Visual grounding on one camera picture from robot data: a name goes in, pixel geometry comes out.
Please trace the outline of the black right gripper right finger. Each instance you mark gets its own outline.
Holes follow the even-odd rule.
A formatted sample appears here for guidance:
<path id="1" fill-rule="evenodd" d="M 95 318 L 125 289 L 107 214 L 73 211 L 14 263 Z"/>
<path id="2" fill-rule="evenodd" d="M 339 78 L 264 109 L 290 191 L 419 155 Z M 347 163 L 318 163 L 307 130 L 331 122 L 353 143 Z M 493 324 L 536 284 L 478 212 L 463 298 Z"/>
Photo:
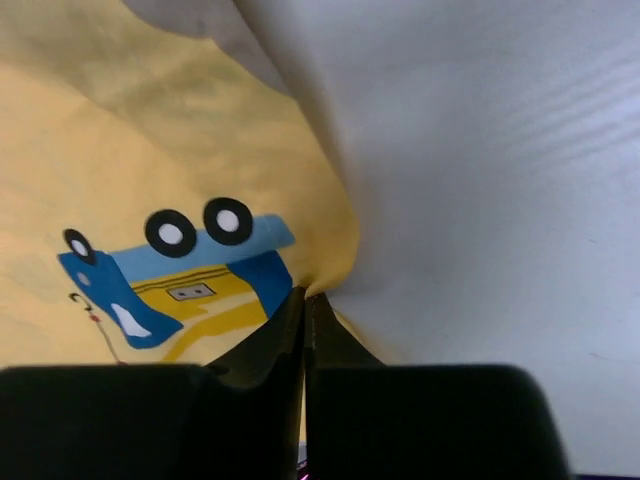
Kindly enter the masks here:
<path id="1" fill-rule="evenodd" d="M 509 365 L 389 366 L 305 303 L 308 465 L 316 479 L 567 479 L 546 399 Z"/>

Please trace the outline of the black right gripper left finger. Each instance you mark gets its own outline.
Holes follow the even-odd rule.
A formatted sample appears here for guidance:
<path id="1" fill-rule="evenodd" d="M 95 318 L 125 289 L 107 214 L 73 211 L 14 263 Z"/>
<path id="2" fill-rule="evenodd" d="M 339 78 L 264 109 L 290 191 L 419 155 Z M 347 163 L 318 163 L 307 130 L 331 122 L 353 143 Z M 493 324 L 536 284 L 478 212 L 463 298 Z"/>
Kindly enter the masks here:
<path id="1" fill-rule="evenodd" d="M 5 479 L 293 479 L 304 292 L 207 365 L 1 373 Z"/>

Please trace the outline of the yellow cartoon print cloth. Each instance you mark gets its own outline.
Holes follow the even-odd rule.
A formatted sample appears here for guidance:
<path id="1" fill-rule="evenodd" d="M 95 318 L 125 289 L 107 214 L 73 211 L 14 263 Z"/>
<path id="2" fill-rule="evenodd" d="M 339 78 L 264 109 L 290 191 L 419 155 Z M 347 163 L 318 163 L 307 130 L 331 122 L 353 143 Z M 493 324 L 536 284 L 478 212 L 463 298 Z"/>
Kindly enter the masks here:
<path id="1" fill-rule="evenodd" d="M 205 364 L 360 243 L 235 2 L 2 3 L 3 366 Z"/>

